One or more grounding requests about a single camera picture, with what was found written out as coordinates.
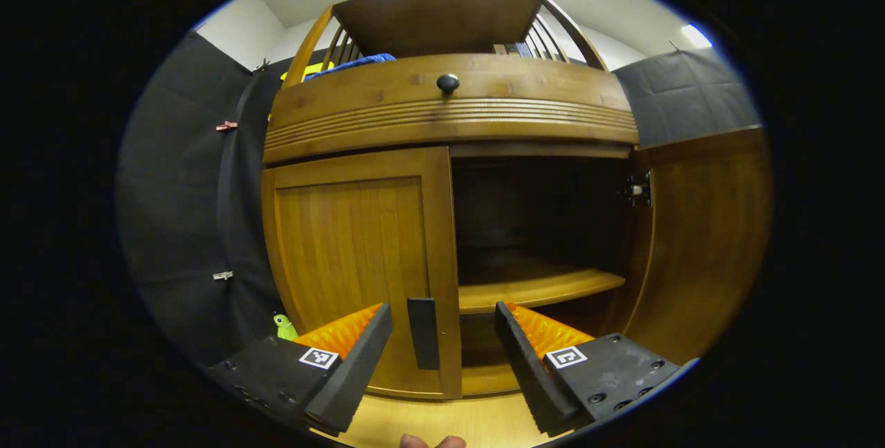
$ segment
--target wooden spindle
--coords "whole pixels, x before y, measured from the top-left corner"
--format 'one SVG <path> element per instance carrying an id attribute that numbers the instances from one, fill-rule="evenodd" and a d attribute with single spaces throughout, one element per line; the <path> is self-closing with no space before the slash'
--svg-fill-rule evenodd
<path id="1" fill-rule="evenodd" d="M 298 52 L 292 58 L 292 63 L 288 66 L 288 76 L 282 82 L 282 88 L 290 88 L 290 86 L 301 83 L 301 78 L 304 77 L 304 70 L 307 68 L 310 56 L 313 55 L 313 49 L 317 47 L 317 42 L 319 42 L 323 32 L 326 31 L 326 26 L 328 26 L 331 19 L 332 6 L 329 6 L 323 11 L 322 16 L 317 19 L 317 22 L 310 27 L 310 32 L 307 32 L 307 36 L 301 42 L 301 47 L 298 48 Z"/>
<path id="2" fill-rule="evenodd" d="M 332 44 L 329 45 L 329 48 L 326 49 L 326 55 L 323 56 L 323 66 L 319 68 L 320 72 L 325 72 L 329 68 L 329 61 L 332 60 L 332 51 L 335 50 L 335 47 L 338 45 L 338 37 L 341 36 L 341 31 L 344 29 L 344 26 L 338 25 L 338 30 L 335 32 L 335 36 L 332 37 Z"/>
<path id="3" fill-rule="evenodd" d="M 534 23 L 532 24 L 532 32 L 534 33 L 534 41 L 537 43 L 537 45 L 543 47 L 544 55 L 541 56 L 541 59 L 556 59 L 556 57 L 553 57 L 553 54 L 549 51 L 547 44 L 544 43 L 544 38 L 541 38 L 541 33 L 538 32 L 538 29 L 537 27 L 535 27 Z"/>
<path id="4" fill-rule="evenodd" d="M 349 41 L 347 43 L 347 48 L 344 51 L 344 57 L 342 58 L 342 63 L 347 63 L 351 60 L 351 51 L 353 50 L 353 41 Z"/>
<path id="5" fill-rule="evenodd" d="M 547 21 L 545 21 L 543 16 L 541 16 L 540 14 L 536 17 L 538 19 L 538 22 L 541 23 L 541 28 L 544 29 L 544 33 L 547 33 L 550 41 L 553 42 L 553 47 L 555 47 L 557 51 L 559 51 L 559 55 L 562 56 L 562 60 L 567 64 L 572 64 L 572 60 L 568 58 L 566 52 L 563 50 L 562 47 L 560 47 L 559 42 L 556 41 L 556 37 L 553 36 L 553 32 L 550 31 L 550 26 L 547 25 Z"/>
<path id="6" fill-rule="evenodd" d="M 528 51 L 532 53 L 533 58 L 541 58 L 541 52 L 538 51 L 538 46 L 534 45 L 534 40 L 532 39 L 532 33 L 530 31 L 525 34 L 525 44 L 528 45 Z"/>
<path id="7" fill-rule="evenodd" d="M 347 47 L 347 42 L 350 41 L 350 39 L 350 33 L 347 33 L 347 30 L 344 30 L 344 39 L 341 42 L 341 49 L 338 51 L 338 57 L 335 58 L 335 66 L 341 66 L 341 60 L 344 58 L 344 48 Z"/>

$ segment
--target wooden floor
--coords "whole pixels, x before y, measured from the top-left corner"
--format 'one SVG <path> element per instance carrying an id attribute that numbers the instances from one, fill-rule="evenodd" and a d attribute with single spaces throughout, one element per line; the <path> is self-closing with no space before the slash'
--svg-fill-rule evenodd
<path id="1" fill-rule="evenodd" d="M 554 439 L 538 432 L 521 393 L 451 401 L 394 400 L 366 394 L 351 428 L 332 439 L 358 448 L 392 448 L 404 433 L 429 446 L 436 446 L 445 436 L 461 436 L 473 448 L 528 448 Z"/>

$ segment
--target cabinet door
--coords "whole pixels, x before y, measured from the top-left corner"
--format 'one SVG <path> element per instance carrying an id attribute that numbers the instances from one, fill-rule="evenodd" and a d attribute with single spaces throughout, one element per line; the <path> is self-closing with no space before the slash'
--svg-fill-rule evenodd
<path id="1" fill-rule="evenodd" d="M 756 280 L 774 208 L 765 132 L 633 152 L 633 176 L 648 171 L 652 208 L 633 208 L 628 277 L 606 330 L 681 364 L 709 349 Z"/>
<path id="2" fill-rule="evenodd" d="M 393 334 L 368 391 L 459 398 L 458 268 L 446 147 L 301 162 L 262 173 L 274 280 L 299 334 L 390 303 Z M 440 369 L 420 370 L 409 297 L 436 300 Z"/>

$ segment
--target black curtain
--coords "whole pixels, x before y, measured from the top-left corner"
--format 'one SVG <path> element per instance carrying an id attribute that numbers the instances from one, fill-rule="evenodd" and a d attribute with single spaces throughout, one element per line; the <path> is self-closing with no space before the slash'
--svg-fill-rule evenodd
<path id="1" fill-rule="evenodd" d="M 643 147 L 761 123 L 742 78 L 712 48 L 652 55 L 612 73 Z"/>
<path id="2" fill-rule="evenodd" d="M 165 334 L 212 365 L 272 334 L 281 310 L 263 242 L 263 134 L 279 74 L 184 38 L 133 110 L 116 177 L 120 243 Z M 237 129 L 215 126 L 235 121 Z M 230 280 L 213 274 L 233 272 Z"/>

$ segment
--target green toy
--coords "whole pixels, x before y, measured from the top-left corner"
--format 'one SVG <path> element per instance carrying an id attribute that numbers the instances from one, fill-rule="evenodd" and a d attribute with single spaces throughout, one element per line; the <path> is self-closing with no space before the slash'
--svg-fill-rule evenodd
<path id="1" fill-rule="evenodd" d="M 295 331 L 292 322 L 288 321 L 288 318 L 285 315 L 274 315 L 274 323 L 278 326 L 277 337 L 279 339 L 292 341 L 294 338 L 298 337 L 298 332 Z"/>

